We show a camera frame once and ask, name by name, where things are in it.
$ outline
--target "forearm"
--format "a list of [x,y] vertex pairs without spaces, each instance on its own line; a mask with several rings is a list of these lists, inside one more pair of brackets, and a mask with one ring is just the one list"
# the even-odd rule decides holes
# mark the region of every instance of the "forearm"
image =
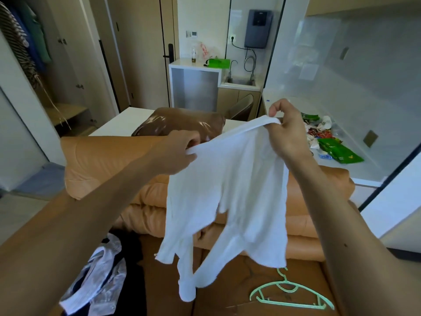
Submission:
[[[301,187],[335,287],[349,314],[410,315],[419,308],[419,284],[371,233],[315,160],[306,158],[288,165]],[[405,298],[396,295],[405,291]]]
[[120,212],[157,174],[145,159],[135,162],[18,249],[0,254],[0,305],[5,315],[42,315],[58,302]]

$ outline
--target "white garment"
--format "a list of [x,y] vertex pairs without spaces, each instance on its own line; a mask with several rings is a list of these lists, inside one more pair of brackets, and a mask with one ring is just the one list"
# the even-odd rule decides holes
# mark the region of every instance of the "white garment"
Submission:
[[[110,233],[107,238],[109,242],[101,243],[93,252],[88,264],[61,298],[60,305],[68,315],[77,312],[87,303],[91,303],[88,316],[104,316],[115,312],[127,271],[124,258],[112,267],[115,255],[121,252],[121,242],[117,236]],[[112,273],[104,284],[111,269]],[[73,292],[73,287],[86,271],[82,286]]]
[[[165,237],[156,259],[171,264],[174,254],[180,258],[179,293],[186,302],[243,250],[261,265],[286,266],[288,169],[271,148],[263,127],[268,123],[279,120],[262,116],[188,149],[197,159],[170,176]],[[227,224],[193,274],[193,235],[215,220],[217,208],[229,209]]]

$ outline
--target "person's left hand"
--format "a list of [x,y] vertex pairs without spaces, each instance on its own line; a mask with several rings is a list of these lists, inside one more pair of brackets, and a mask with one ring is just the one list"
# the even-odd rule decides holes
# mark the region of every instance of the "person's left hand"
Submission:
[[196,154],[186,154],[187,145],[192,147],[199,143],[200,134],[197,131],[172,131],[145,158],[158,174],[174,175],[197,158]]

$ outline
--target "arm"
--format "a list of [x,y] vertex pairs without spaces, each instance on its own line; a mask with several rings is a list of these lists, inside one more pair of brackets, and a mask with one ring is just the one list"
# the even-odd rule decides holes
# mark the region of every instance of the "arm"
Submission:
[[13,251],[0,248],[2,315],[46,315],[142,186],[158,174],[175,174],[196,159],[185,153],[191,141],[200,142],[198,132],[171,132],[34,238]]
[[334,286],[349,315],[414,315],[421,310],[421,285],[377,239],[330,183],[309,153],[301,113],[286,99],[269,115],[284,112],[282,125],[269,124],[271,144],[301,187]]

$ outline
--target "brown plastic bag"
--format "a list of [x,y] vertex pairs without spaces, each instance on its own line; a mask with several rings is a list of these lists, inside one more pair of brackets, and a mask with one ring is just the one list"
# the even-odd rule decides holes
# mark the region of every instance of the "brown plastic bag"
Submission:
[[198,131],[204,143],[222,134],[225,118],[214,112],[160,107],[132,136],[166,136],[173,130]]

